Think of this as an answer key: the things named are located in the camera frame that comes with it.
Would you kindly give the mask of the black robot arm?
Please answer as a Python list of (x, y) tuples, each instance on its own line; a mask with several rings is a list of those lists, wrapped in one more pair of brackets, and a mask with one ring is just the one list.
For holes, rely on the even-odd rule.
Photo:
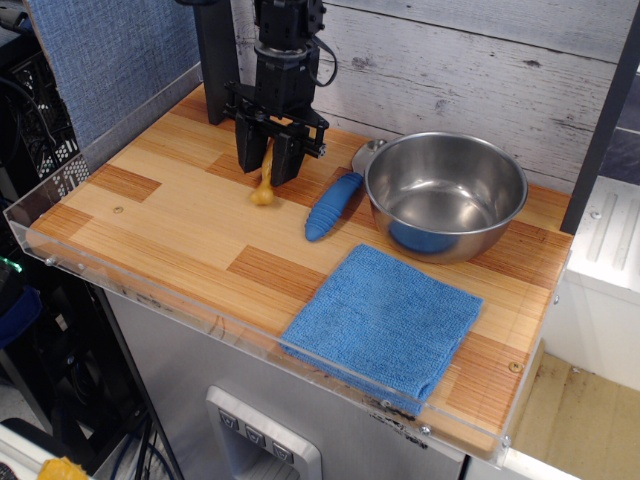
[(313, 108), (326, 12), (321, 1), (256, 1), (258, 39), (253, 85), (228, 82), (225, 114), (235, 121), (239, 166), (245, 173), (272, 154), (270, 184), (299, 174), (304, 157), (321, 157), (329, 123)]

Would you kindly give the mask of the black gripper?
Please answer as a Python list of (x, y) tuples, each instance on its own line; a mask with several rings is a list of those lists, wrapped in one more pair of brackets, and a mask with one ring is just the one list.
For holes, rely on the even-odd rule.
[(224, 113), (235, 121), (238, 163), (244, 173), (261, 167), (273, 138), (271, 185), (295, 179), (305, 154), (325, 154), (328, 122), (312, 108), (320, 59), (318, 47), (257, 47), (253, 86), (228, 82)]

